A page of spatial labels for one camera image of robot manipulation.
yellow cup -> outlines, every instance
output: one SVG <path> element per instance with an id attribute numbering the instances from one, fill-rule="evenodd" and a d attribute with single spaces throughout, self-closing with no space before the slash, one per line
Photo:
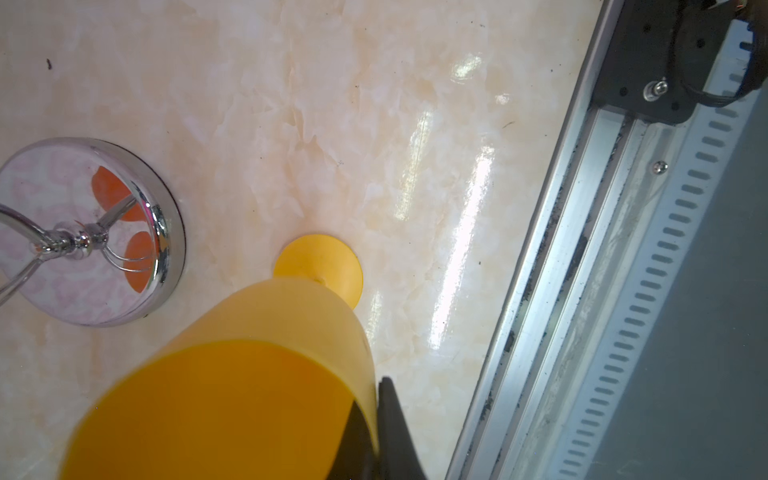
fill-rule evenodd
<path id="1" fill-rule="evenodd" d="M 359 262 L 311 235 L 283 251 L 275 275 L 219 303 L 101 398 L 60 478 L 373 478 L 376 378 L 351 308 Z"/>

shiny floor surface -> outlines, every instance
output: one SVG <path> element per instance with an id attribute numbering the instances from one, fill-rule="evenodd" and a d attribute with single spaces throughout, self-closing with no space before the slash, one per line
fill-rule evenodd
<path id="1" fill-rule="evenodd" d="M 359 256 L 377 374 L 442 478 L 600 4 L 3 2 L 0 158 L 126 147 L 176 197 L 188 254 L 170 300 L 124 326 L 0 309 L 0 478 L 54 478 L 110 384 L 305 233 Z"/>

chrome stand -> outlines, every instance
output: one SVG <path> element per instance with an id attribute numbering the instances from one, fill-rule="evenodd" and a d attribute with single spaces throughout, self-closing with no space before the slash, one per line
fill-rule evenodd
<path id="1" fill-rule="evenodd" d="M 59 215 L 70 217 L 41 227 Z M 184 228 L 170 192 L 138 157 L 105 141 L 55 138 L 11 157 L 0 169 L 0 234 L 3 225 L 31 242 L 32 258 L 19 263 L 26 255 L 11 243 L 20 239 L 0 237 L 0 268 L 10 278 L 0 287 L 0 306 L 20 291 L 46 313 L 79 325 L 145 316 L 168 298 L 184 265 Z M 131 234 L 142 237 L 146 253 L 115 252 L 129 248 Z"/>

bolt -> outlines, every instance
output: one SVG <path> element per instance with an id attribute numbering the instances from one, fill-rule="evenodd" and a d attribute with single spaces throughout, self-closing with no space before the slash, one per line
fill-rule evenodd
<path id="1" fill-rule="evenodd" d="M 669 84 L 667 83 L 666 80 L 659 80 L 654 85 L 654 88 L 653 88 L 652 92 L 657 97 L 660 97 L 661 95 L 667 93 L 669 91 L 669 89 L 670 89 L 670 86 L 669 86 Z"/>
<path id="2" fill-rule="evenodd" d="M 645 98 L 645 101 L 656 101 L 661 95 L 667 93 L 669 89 L 670 85 L 664 78 L 649 81 L 645 88 L 643 88 L 643 98 Z"/>
<path id="3" fill-rule="evenodd" d="M 665 161 L 662 161 L 662 160 L 659 160 L 659 161 L 657 161 L 657 162 L 654 162 L 654 163 L 653 163 L 653 164 L 650 166 L 650 171 L 651 171 L 651 173 L 652 173 L 652 174 L 654 174 L 654 175 L 661 175 L 662 173 L 664 173 L 665 171 L 667 171 L 667 169 L 668 169 L 669 167 L 670 167 L 670 166 L 667 164 L 667 162 L 665 162 Z"/>

